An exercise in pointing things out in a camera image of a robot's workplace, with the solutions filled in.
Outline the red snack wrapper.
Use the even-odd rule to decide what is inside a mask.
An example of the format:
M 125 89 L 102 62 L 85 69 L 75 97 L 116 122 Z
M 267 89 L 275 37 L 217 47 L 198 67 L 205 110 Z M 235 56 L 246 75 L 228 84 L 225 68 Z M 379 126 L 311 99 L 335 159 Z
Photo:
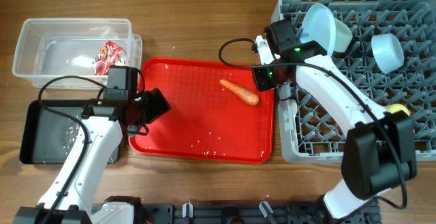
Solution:
M 108 70 L 120 60 L 124 49 L 118 44 L 108 40 L 104 43 L 93 62 L 93 70 L 96 76 L 105 76 Z

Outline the green bowl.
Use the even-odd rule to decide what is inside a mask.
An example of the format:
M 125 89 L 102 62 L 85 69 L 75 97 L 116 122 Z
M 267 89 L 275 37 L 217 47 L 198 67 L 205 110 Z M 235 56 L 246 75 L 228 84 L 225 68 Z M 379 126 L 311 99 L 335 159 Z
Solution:
M 334 44 L 335 52 L 345 52 L 353 38 L 350 28 L 340 20 L 335 20 L 336 40 Z

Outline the white plastic spoon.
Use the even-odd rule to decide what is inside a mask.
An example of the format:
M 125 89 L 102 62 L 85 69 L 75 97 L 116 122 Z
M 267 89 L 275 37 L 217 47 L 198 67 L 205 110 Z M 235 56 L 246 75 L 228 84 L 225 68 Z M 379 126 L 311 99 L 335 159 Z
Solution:
M 289 121 L 293 130 L 296 130 L 296 114 L 298 111 L 298 106 L 295 100 L 291 99 L 289 101 Z

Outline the orange carrot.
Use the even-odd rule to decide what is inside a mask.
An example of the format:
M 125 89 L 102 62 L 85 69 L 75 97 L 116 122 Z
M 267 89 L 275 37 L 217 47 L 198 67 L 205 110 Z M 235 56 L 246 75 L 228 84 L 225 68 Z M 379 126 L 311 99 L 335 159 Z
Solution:
M 236 85 L 228 80 L 225 80 L 225 79 L 220 79 L 219 83 L 222 86 L 229 89 L 230 91 L 232 91 L 234 94 L 236 94 L 245 103 L 249 104 L 250 106 L 255 106 L 258 104 L 259 97 L 255 93 L 253 93 L 247 89 L 244 89 L 243 87 L 238 86 L 238 85 Z

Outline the light blue plate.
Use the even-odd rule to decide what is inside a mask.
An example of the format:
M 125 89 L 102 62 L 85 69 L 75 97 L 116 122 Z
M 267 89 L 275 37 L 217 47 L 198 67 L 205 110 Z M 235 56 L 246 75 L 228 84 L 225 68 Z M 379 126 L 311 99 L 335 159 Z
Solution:
M 316 41 L 331 57 L 334 52 L 336 32 L 332 12 L 325 5 L 316 3 L 309 8 L 303 19 L 300 41 L 302 43 Z

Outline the yellow plastic cup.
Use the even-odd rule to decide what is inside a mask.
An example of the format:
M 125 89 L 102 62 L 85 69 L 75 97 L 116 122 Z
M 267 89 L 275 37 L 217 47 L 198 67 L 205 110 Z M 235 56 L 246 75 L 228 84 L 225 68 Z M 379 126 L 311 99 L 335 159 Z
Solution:
M 404 112 L 406 115 L 410 116 L 410 111 L 401 103 L 394 103 L 384 107 L 389 113 L 394 114 L 397 112 Z

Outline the light blue bowl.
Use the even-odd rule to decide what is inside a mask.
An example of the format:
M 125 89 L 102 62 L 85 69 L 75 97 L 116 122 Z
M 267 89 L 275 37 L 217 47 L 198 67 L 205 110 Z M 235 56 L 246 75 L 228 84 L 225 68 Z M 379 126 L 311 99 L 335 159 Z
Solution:
M 389 74 L 404 64 L 405 57 L 401 43 L 391 33 L 373 36 L 371 49 L 378 68 L 384 74 Z

